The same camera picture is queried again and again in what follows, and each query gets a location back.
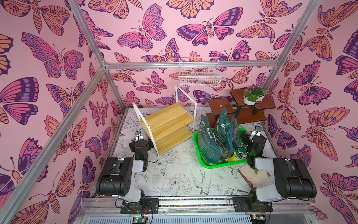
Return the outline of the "blue green fertilizer bag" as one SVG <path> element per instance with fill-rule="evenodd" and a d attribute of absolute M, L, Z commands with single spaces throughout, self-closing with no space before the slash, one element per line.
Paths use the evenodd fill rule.
<path fill-rule="evenodd" d="M 235 119 L 233 120 L 233 147 L 235 149 L 234 151 L 244 149 L 247 151 L 247 146 L 241 138 L 240 130 Z"/>

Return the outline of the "dark green fertilizer bag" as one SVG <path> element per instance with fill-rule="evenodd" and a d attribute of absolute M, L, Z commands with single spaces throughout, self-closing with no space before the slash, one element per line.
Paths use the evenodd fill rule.
<path fill-rule="evenodd" d="M 198 148 L 202 160 L 210 166 L 216 165 L 219 162 L 223 152 L 222 147 L 216 142 L 208 118 L 204 115 L 200 117 Z"/>

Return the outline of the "yellow green bag shelf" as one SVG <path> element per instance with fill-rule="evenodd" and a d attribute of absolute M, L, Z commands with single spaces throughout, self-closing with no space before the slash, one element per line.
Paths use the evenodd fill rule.
<path fill-rule="evenodd" d="M 234 162 L 234 161 L 241 161 L 246 159 L 247 152 L 246 150 L 236 150 L 233 152 L 230 158 L 227 158 L 225 162 Z"/>

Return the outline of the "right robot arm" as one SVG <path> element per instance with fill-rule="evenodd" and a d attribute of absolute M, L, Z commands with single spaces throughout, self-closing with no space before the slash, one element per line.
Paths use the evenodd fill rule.
<path fill-rule="evenodd" d="M 286 199 L 309 201 L 316 197 L 316 185 L 303 160 L 264 157 L 266 138 L 262 135 L 242 133 L 241 139 L 247 146 L 250 170 L 271 172 L 274 182 L 252 188 L 245 197 L 232 198 L 235 212 L 272 212 L 275 202 Z"/>

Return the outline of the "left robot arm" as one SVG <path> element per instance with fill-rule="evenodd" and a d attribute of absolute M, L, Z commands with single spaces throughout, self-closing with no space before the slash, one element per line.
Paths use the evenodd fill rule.
<path fill-rule="evenodd" d="M 148 151 L 153 148 L 153 143 L 139 139 L 133 140 L 129 146 L 134 152 L 133 157 L 107 158 L 96 183 L 96 194 L 122 200 L 122 214 L 157 214 L 159 199 L 147 198 L 144 192 L 132 183 L 136 174 L 147 170 Z"/>

